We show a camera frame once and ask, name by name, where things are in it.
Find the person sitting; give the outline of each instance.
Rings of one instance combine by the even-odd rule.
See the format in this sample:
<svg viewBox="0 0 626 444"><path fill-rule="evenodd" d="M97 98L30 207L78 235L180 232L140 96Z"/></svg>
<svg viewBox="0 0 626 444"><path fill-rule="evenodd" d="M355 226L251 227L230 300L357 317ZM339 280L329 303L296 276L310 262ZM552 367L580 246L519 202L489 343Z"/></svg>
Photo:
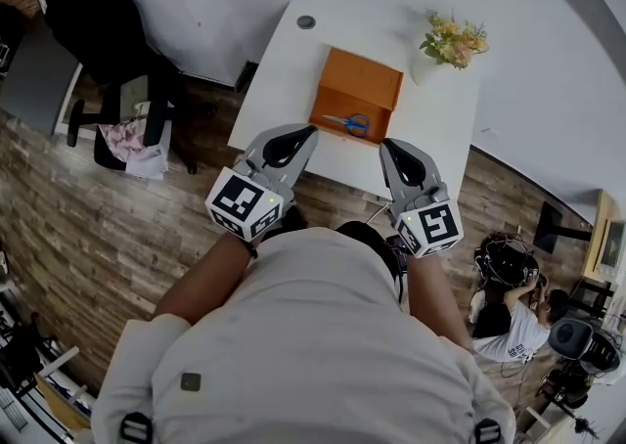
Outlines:
<svg viewBox="0 0 626 444"><path fill-rule="evenodd" d="M504 297L487 285L471 299L469 321L476 324L472 345L476 353L497 362L531 358L550 335L550 328L565 315L568 296L562 289L547 292L539 286L537 307L530 310L519 299L537 287L538 277L511 289Z"/></svg>

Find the flower vase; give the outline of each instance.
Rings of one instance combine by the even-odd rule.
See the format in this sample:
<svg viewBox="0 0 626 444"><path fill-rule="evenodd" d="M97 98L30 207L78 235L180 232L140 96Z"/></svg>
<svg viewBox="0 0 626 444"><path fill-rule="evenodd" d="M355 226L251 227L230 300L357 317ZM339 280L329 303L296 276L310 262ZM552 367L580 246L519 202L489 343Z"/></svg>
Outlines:
<svg viewBox="0 0 626 444"><path fill-rule="evenodd" d="M418 86L425 85L432 76L449 64L437 64L437 60L419 49L410 64L411 78Z"/></svg>

